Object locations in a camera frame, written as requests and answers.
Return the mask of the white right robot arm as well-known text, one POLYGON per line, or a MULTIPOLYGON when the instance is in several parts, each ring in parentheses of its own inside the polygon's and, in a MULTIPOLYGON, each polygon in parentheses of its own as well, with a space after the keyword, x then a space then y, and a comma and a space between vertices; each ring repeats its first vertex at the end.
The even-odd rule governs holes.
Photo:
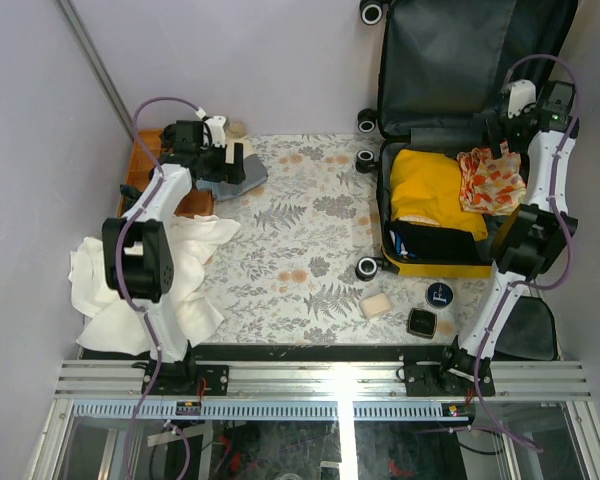
POLYGON ((445 348, 436 369, 438 387, 452 395, 485 376, 519 298, 571 246, 578 225, 565 196, 577 137, 575 85, 548 81, 537 89, 518 80, 504 92, 499 127, 509 151, 528 159, 526 195, 491 243, 492 275, 473 324, 445 348))

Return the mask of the yellow garment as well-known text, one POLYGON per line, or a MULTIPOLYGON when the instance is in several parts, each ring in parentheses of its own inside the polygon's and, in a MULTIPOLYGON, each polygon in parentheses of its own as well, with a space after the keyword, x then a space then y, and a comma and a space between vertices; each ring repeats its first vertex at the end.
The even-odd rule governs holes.
POLYGON ((461 208, 458 163, 443 154, 402 149, 389 176, 391 219, 470 233, 476 241, 488 236, 480 213, 461 208))

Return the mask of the black graphic t-shirt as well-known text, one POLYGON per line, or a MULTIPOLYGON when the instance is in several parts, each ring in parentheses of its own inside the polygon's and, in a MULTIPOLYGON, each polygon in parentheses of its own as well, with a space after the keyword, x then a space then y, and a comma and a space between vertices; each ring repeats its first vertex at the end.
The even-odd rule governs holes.
POLYGON ((469 232, 451 228, 387 221, 383 242, 391 258, 433 265, 487 265, 479 243, 469 232))

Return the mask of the orange floral fabric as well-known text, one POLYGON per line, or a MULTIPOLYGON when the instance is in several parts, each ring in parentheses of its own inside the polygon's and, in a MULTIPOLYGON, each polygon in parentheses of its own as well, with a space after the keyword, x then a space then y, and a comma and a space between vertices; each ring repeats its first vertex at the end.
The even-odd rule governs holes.
POLYGON ((456 161, 461 171, 459 202, 463 211, 491 216, 512 214, 526 197, 521 175, 521 156, 500 143, 501 156, 490 148, 460 152, 456 161))

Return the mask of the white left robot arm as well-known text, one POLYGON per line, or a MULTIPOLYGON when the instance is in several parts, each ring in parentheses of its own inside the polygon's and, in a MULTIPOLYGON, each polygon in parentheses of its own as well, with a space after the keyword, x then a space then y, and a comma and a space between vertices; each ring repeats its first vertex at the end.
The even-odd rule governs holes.
POLYGON ((171 363, 164 382, 181 395, 197 387, 199 371, 183 361, 188 340, 170 299, 175 266, 167 230, 197 180, 240 184, 246 179, 244 147, 228 145, 227 124, 223 116, 204 116, 167 126, 159 154, 149 155, 148 186, 123 216, 102 225, 107 286, 139 317, 151 357, 171 363))

